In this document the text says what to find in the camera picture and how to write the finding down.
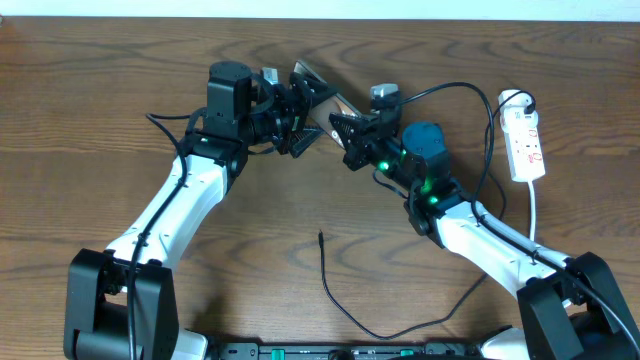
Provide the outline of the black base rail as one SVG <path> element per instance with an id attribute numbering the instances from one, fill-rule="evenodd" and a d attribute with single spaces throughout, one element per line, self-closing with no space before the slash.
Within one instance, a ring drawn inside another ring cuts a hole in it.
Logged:
<path id="1" fill-rule="evenodd" d="M 205 360 L 383 360 L 383 359 L 482 359 L 473 348 L 460 343 L 422 345 L 379 344 L 257 344 L 213 343 Z"/>

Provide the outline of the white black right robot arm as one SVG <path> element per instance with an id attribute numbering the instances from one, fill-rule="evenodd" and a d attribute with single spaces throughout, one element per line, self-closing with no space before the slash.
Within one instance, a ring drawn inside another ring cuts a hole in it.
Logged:
<path id="1" fill-rule="evenodd" d="M 482 341 L 479 355 L 638 358 L 639 329 L 606 262 L 547 248 L 487 212 L 452 176 L 441 128 L 419 122 L 400 131 L 399 114 L 332 114 L 329 122 L 350 169 L 373 165 L 406 189 L 404 207 L 418 234 L 471 261 L 516 299 L 522 326 Z"/>

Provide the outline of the white power strip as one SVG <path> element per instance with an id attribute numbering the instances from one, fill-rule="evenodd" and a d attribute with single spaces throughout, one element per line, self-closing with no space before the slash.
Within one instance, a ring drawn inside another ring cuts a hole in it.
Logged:
<path id="1" fill-rule="evenodd" d="M 514 182 L 533 182 L 545 175 L 537 127 L 511 130 L 504 133 L 504 139 L 511 179 Z"/>

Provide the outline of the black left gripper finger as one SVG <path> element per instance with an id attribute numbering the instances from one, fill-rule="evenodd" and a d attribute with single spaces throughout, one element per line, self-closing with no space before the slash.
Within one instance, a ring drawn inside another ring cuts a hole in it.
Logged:
<path id="1" fill-rule="evenodd" d="M 289 84 L 297 104 L 314 108 L 338 93 L 338 89 L 311 76 L 292 72 Z"/>
<path id="2" fill-rule="evenodd" d="M 302 131 L 292 135 L 288 150 L 293 158 L 300 157 L 325 132 L 320 127 L 306 126 Z"/>

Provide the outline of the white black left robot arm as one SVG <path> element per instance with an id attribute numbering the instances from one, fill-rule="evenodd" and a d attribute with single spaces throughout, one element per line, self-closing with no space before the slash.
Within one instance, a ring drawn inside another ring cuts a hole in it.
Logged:
<path id="1" fill-rule="evenodd" d="M 310 111 L 336 95 L 311 74 L 254 73 L 233 61 L 209 68 L 207 103 L 171 136 L 175 160 L 134 223 L 105 250 L 82 249 L 69 266 L 63 351 L 68 359 L 208 359 L 207 336 L 178 319 L 174 272 L 207 214 L 230 191 L 251 147 L 300 156 L 318 130 Z"/>

